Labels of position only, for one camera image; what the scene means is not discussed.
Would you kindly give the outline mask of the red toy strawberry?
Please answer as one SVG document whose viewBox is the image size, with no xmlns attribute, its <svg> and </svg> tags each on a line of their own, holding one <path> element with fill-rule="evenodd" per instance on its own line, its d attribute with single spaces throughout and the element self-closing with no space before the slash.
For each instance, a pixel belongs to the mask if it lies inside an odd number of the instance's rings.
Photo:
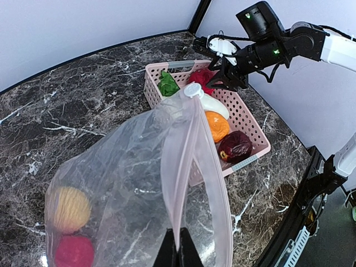
<svg viewBox="0 0 356 267">
<path fill-rule="evenodd" d="M 207 87 L 206 84 L 213 78 L 214 75 L 214 72 L 207 68 L 196 70 L 189 76 L 188 83 L 195 82 L 200 84 L 203 91 L 211 96 L 215 89 Z"/>
</svg>

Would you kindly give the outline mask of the yellow toy lemon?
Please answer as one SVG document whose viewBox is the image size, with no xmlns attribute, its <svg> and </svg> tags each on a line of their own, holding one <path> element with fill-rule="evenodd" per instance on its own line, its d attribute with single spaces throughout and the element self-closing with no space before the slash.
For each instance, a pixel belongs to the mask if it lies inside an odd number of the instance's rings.
<svg viewBox="0 0 356 267">
<path fill-rule="evenodd" d="M 46 216 L 59 232 L 72 234 L 86 225 L 91 204 L 84 192 L 74 187 L 58 187 L 49 194 Z"/>
</svg>

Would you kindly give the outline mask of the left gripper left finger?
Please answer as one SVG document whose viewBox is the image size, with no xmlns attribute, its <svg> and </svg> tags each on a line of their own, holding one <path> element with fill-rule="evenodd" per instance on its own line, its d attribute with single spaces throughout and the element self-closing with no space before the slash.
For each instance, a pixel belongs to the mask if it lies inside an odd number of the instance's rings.
<svg viewBox="0 0 356 267">
<path fill-rule="evenodd" d="M 174 233 L 167 229 L 153 267 L 176 267 L 178 266 L 177 250 Z"/>
</svg>

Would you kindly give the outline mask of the white toy radish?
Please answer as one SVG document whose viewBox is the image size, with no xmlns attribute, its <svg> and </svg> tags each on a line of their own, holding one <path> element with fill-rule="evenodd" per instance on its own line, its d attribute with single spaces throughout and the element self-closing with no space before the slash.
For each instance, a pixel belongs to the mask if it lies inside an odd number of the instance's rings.
<svg viewBox="0 0 356 267">
<path fill-rule="evenodd" d="M 220 114 L 224 119 L 226 119 L 226 120 L 229 119 L 229 116 L 230 116 L 229 110 L 219 100 L 211 97 L 208 94 L 203 94 L 200 97 L 200 102 L 202 104 L 204 111 L 216 112 L 216 113 Z"/>
</svg>

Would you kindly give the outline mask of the orange toy tangerine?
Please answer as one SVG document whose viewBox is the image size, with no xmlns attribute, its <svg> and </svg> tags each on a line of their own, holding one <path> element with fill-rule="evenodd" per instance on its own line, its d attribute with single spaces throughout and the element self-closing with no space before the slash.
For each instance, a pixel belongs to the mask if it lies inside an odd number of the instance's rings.
<svg viewBox="0 0 356 267">
<path fill-rule="evenodd" d="M 230 131 L 228 121 L 222 115 L 214 111 L 205 111 L 205 116 L 214 142 L 220 142 Z"/>
</svg>

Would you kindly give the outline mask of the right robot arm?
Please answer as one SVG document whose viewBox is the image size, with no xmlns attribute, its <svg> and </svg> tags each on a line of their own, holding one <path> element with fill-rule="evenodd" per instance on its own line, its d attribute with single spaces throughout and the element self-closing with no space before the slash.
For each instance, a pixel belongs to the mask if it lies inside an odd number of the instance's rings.
<svg viewBox="0 0 356 267">
<path fill-rule="evenodd" d="M 251 44 L 240 48 L 236 37 L 213 34 L 194 40 L 194 51 L 212 58 L 216 74 L 210 88 L 236 91 L 247 88 L 248 75 L 258 73 L 273 81 L 279 66 L 289 67 L 297 56 L 355 71 L 355 40 L 339 30 L 308 22 L 285 29 L 271 6 L 260 1 L 236 15 Z"/>
</svg>

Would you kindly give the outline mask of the clear zip top bag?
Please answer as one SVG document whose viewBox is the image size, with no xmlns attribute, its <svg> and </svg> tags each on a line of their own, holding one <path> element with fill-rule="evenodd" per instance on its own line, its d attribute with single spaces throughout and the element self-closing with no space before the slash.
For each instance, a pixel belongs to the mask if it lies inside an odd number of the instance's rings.
<svg viewBox="0 0 356 267">
<path fill-rule="evenodd" d="M 91 240 L 92 266 L 153 266 L 167 229 L 178 253 L 181 228 L 203 266 L 232 265 L 228 194 L 202 95 L 199 84 L 187 85 L 59 167 L 45 196 L 49 266 L 64 236 Z M 65 186 L 91 204 L 88 222 L 72 234 L 46 216 L 49 194 Z"/>
</svg>

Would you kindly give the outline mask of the green toy leaf vegetable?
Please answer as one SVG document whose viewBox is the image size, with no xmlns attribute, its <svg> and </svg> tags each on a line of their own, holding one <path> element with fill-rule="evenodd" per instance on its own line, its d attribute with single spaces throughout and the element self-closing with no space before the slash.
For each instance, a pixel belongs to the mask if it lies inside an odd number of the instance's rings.
<svg viewBox="0 0 356 267">
<path fill-rule="evenodd" d="M 165 71 L 161 72 L 160 82 L 157 87 L 164 97 L 170 97 L 180 90 L 171 74 Z"/>
</svg>

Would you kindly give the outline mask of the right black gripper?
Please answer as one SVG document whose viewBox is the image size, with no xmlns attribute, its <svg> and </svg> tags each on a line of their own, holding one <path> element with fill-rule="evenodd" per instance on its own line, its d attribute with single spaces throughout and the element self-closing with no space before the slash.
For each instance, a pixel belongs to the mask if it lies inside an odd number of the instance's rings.
<svg viewBox="0 0 356 267">
<path fill-rule="evenodd" d="M 206 83 L 208 88 L 237 91 L 238 88 L 247 89 L 249 87 L 248 75 L 241 74 L 236 66 L 224 58 L 214 56 L 208 69 L 218 71 Z"/>
</svg>

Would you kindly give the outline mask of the red toy apple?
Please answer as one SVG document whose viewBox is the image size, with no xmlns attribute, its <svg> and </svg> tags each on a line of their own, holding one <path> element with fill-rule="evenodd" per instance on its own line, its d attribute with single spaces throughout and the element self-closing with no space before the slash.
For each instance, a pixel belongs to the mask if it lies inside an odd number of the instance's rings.
<svg viewBox="0 0 356 267">
<path fill-rule="evenodd" d="M 91 240 L 83 236 L 64 236 L 55 253 L 55 264 L 60 267 L 91 267 L 93 260 Z"/>
</svg>

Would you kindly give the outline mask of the dark red toy beet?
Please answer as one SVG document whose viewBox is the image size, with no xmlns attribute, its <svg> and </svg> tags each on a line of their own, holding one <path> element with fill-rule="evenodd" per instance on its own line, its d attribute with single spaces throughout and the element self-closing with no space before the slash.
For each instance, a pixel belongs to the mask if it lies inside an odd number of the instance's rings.
<svg viewBox="0 0 356 267">
<path fill-rule="evenodd" d="M 242 131 L 233 131 L 226 135 L 218 147 L 220 158 L 229 164 L 237 164 L 250 157 L 253 143 Z"/>
</svg>

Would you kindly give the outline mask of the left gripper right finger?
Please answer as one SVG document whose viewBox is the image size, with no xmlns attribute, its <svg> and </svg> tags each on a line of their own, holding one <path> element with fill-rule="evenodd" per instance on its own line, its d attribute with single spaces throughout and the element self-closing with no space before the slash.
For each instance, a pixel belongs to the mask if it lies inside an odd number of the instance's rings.
<svg viewBox="0 0 356 267">
<path fill-rule="evenodd" d="M 180 247 L 177 254 L 179 267 L 203 267 L 199 253 L 187 228 L 180 229 Z"/>
</svg>

